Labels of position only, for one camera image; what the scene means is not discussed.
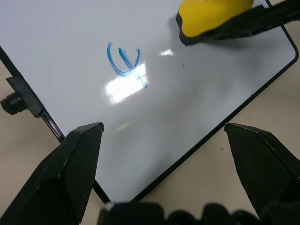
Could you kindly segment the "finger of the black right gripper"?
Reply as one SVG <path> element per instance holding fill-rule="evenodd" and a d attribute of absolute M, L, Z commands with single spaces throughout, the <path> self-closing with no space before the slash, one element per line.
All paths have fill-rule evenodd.
<path fill-rule="evenodd" d="M 300 0 L 284 0 L 272 7 L 262 5 L 237 15 L 206 32 L 204 41 L 247 38 L 300 20 Z"/>

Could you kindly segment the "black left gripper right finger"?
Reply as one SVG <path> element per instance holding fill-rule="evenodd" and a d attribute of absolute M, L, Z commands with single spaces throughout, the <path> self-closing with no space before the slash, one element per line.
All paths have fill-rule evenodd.
<path fill-rule="evenodd" d="M 272 133 L 227 123 L 238 177 L 261 221 L 300 221 L 300 160 Z"/>

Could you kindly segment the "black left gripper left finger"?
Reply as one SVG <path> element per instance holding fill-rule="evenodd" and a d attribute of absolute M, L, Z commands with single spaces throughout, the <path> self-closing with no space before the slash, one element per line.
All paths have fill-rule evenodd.
<path fill-rule="evenodd" d="M 78 127 L 37 166 L 0 225 L 79 225 L 97 170 L 101 122 Z"/>

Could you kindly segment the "white whiteboard with black frame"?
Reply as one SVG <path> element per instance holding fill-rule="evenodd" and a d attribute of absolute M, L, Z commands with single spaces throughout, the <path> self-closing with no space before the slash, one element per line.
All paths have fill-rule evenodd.
<path fill-rule="evenodd" d="M 0 60 L 59 139 L 102 122 L 96 191 L 142 199 L 298 59 L 284 28 L 184 45 L 181 0 L 0 0 Z"/>

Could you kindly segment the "black whiteboard stand knob bracket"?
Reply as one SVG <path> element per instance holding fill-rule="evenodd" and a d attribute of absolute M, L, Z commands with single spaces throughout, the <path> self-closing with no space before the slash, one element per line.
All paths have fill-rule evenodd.
<path fill-rule="evenodd" d="M 29 110 L 36 118 L 41 116 L 43 106 L 30 86 L 21 77 L 12 76 L 6 79 L 14 92 L 0 101 L 2 109 L 10 115 Z"/>

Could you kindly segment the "yellow whiteboard eraser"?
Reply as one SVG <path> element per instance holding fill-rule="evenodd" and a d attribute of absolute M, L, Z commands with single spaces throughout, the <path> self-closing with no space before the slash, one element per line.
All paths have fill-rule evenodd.
<path fill-rule="evenodd" d="M 183 0 L 176 22 L 184 45 L 194 45 L 219 26 L 253 6 L 254 0 Z"/>

